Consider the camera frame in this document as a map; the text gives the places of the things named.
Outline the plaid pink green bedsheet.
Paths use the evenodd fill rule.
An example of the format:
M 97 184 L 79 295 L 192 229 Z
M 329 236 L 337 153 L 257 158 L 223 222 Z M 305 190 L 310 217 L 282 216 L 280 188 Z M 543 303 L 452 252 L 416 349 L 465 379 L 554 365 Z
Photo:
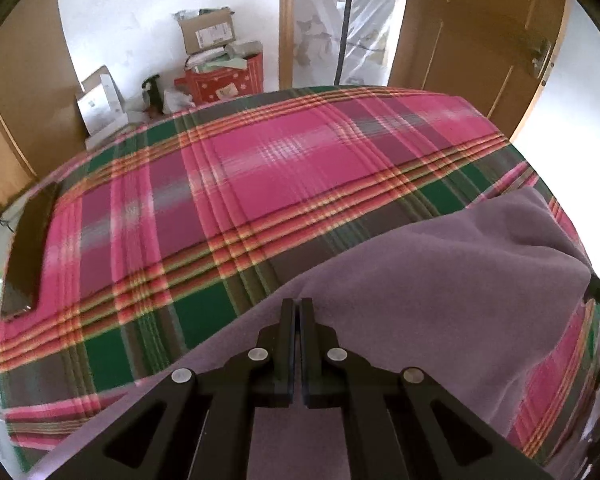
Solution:
M 52 182 L 38 303 L 0 320 L 2 410 L 23 470 L 279 286 L 374 236 L 525 186 L 573 231 L 497 126 L 422 90 L 205 105 L 76 156 L 29 198 Z

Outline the dark smartphone on bed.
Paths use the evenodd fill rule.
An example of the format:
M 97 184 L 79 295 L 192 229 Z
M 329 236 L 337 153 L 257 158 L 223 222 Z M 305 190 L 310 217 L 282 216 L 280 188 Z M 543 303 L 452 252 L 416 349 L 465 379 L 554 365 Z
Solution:
M 60 184 L 52 182 L 31 196 L 23 208 L 3 280 L 1 321 L 18 318 L 38 303 L 46 237 L 59 190 Z

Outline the wooden door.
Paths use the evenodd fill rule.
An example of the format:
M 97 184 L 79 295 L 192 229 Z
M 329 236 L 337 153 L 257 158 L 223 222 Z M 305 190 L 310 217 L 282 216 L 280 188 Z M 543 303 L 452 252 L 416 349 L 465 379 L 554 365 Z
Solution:
M 512 136 L 562 42 L 567 0 L 406 0 L 389 84 L 460 96 Z

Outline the white carton box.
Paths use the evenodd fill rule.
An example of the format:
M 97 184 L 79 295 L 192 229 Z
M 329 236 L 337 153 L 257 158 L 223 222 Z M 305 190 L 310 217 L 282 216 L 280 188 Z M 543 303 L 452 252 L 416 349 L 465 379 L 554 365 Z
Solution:
M 122 95 L 106 65 L 81 82 L 76 104 L 89 136 L 113 133 L 125 124 Z

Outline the red gift box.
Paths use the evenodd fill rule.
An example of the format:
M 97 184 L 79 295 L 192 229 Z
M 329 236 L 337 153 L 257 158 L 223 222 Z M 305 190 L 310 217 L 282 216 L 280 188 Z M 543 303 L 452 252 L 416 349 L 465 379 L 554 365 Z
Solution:
M 263 54 L 250 56 L 246 62 L 246 68 L 222 67 L 207 73 L 186 70 L 174 86 L 185 89 L 197 106 L 262 93 Z

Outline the brown cardboard box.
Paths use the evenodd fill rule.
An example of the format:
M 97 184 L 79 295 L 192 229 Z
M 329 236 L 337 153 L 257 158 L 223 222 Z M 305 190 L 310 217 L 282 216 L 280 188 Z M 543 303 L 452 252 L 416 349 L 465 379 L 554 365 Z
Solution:
M 233 11 L 230 8 L 212 10 L 195 16 L 183 15 L 176 21 L 182 32 L 187 54 L 224 47 L 236 39 Z

